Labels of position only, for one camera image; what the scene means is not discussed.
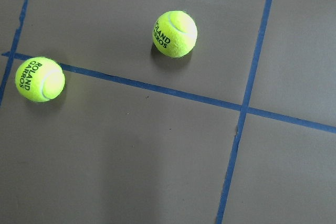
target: blue tape strip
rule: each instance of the blue tape strip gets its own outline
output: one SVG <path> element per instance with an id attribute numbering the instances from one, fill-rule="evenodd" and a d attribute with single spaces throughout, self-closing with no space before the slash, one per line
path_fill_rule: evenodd
<path id="1" fill-rule="evenodd" d="M 3 55 L 9 56 L 10 52 L 4 53 Z M 20 59 L 20 60 L 27 60 L 27 59 L 30 59 L 31 57 L 27 55 L 22 55 L 22 54 L 15 54 L 15 58 Z M 91 77 L 108 80 L 108 81 L 113 81 L 113 82 L 129 85 L 129 86 L 133 86 L 133 87 L 137 87 L 141 89 L 152 90 L 152 91 L 156 91 L 156 92 L 163 93 L 163 94 L 169 94 L 175 97 L 185 98 L 185 99 L 192 100 L 192 101 L 203 102 L 203 103 L 207 103 L 207 104 L 211 104 L 211 105 L 215 105 L 215 106 L 219 106 L 219 107 L 223 107 L 223 108 L 227 108 L 231 110 L 236 110 L 236 111 L 240 111 L 240 107 L 241 107 L 240 105 L 235 104 L 235 103 L 226 102 L 226 101 L 213 99 L 209 97 L 204 97 L 201 95 L 191 94 L 191 93 L 174 90 L 170 88 L 165 88 L 162 86 L 157 86 L 157 85 L 153 85 L 153 84 L 149 84 L 149 83 L 145 83 L 141 81 L 130 80 L 130 79 L 126 79 L 123 77 L 112 76 L 112 75 L 101 73 L 101 72 L 94 71 L 94 70 L 74 67 L 71 65 L 63 64 L 63 63 L 60 63 L 60 65 L 66 71 L 84 74 L 86 76 L 91 76 Z"/>
<path id="2" fill-rule="evenodd" d="M 255 109 L 255 108 L 248 108 L 247 113 L 253 114 L 253 115 L 258 115 L 262 116 L 264 118 L 270 118 L 278 121 L 283 121 L 286 123 L 292 123 L 320 131 L 326 131 L 326 132 L 331 132 L 331 133 L 336 133 L 336 127 L 326 125 L 326 124 L 321 124 L 321 123 L 316 123 L 316 122 L 311 122 L 299 118 L 294 118 L 292 116 L 288 115 L 282 115 L 278 113 L 273 113 L 265 110 L 260 110 L 260 109 Z"/>
<path id="3" fill-rule="evenodd" d="M 11 73 L 12 66 L 13 66 L 14 54 L 16 52 L 17 45 L 20 40 L 22 27 L 23 27 L 25 17 L 26 17 L 27 7 L 28 7 L 28 0 L 25 0 L 23 3 L 22 9 L 21 9 L 20 18 L 19 18 L 20 25 L 15 31 L 15 35 L 14 35 L 13 42 L 12 42 L 12 47 L 11 47 L 10 54 L 9 54 L 7 64 L 6 64 L 6 68 L 5 68 L 5 73 L 4 73 L 4 76 L 2 78 L 1 85 L 0 85 L 0 106 L 2 103 L 2 99 L 4 97 L 6 83 L 7 83 L 9 74 Z"/>
<path id="4" fill-rule="evenodd" d="M 225 211 L 226 202 L 227 202 L 227 197 L 228 197 L 228 193 L 229 193 L 230 185 L 231 185 L 231 180 L 232 180 L 232 175 L 233 175 L 233 171 L 234 171 L 235 164 L 236 164 L 239 142 L 240 142 L 240 138 L 242 137 L 242 131 L 243 131 L 243 128 L 244 128 L 245 118 L 246 118 L 247 109 L 248 109 L 248 105 L 249 105 L 250 98 L 251 98 L 253 83 L 254 83 L 254 79 L 255 79 L 255 76 L 256 76 L 256 72 L 257 72 L 258 61 L 259 61 L 259 57 L 260 57 L 260 53 L 261 53 L 261 49 L 262 49 L 262 44 L 264 42 L 264 36 L 265 36 L 266 27 L 267 27 L 267 21 L 268 21 L 268 17 L 269 17 L 269 13 L 270 13 L 271 4 L 272 4 L 272 0 L 266 0 L 265 1 L 263 17 L 261 19 L 261 24 L 260 24 L 260 28 L 259 28 L 258 37 L 257 37 L 256 47 L 255 47 L 255 50 L 254 50 L 253 59 L 252 59 L 252 63 L 251 63 L 251 68 L 250 68 L 250 72 L 249 72 L 249 76 L 248 76 L 248 80 L 247 80 L 247 84 L 246 84 L 243 104 L 241 105 L 242 110 L 240 111 L 240 115 L 239 115 L 239 119 L 238 119 L 237 135 L 235 136 L 234 141 L 233 141 L 232 150 L 231 150 L 230 159 L 229 159 L 229 164 L 227 166 L 226 176 L 225 176 L 225 180 L 224 180 L 223 191 L 222 191 L 222 195 L 220 197 L 216 224 L 221 224 L 222 221 L 223 221 L 224 211 Z"/>

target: gray floor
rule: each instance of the gray floor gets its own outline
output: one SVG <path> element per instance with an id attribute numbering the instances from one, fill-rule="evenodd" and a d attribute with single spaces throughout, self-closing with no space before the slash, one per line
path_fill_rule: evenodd
<path id="1" fill-rule="evenodd" d="M 0 54 L 23 1 L 0 0 Z M 29 0 L 16 52 L 240 108 L 265 1 Z M 155 20 L 174 9 L 199 33 L 182 59 L 152 46 Z M 292 118 L 247 114 L 223 223 L 336 222 L 335 11 L 334 0 L 272 1 L 249 106 Z M 0 106 L 0 223 L 221 222 L 240 111 L 74 71 L 36 104 L 15 88 L 15 58 Z"/>

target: yellow tennis ball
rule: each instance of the yellow tennis ball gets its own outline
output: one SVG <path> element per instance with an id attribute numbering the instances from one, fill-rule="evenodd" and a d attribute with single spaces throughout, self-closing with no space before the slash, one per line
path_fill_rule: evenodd
<path id="1" fill-rule="evenodd" d="M 45 57 L 35 57 L 19 66 L 15 84 L 19 93 L 27 99 L 46 102 L 62 92 L 65 77 L 58 63 Z"/>
<path id="2" fill-rule="evenodd" d="M 181 10 L 162 14 L 154 25 L 153 42 L 164 55 L 173 58 L 184 56 L 194 48 L 196 39 L 194 20 Z"/>

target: tennis ball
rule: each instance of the tennis ball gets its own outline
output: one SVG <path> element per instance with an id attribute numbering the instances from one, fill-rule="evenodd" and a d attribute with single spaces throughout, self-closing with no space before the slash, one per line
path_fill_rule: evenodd
<path id="1" fill-rule="evenodd" d="M 197 39 L 197 27 L 193 19 L 181 10 L 162 14 L 153 30 L 153 42 L 164 55 L 176 58 L 193 49 Z"/>
<path id="2" fill-rule="evenodd" d="M 62 92 L 65 77 L 58 63 L 45 57 L 35 57 L 19 66 L 15 84 L 25 98 L 34 102 L 46 102 Z"/>

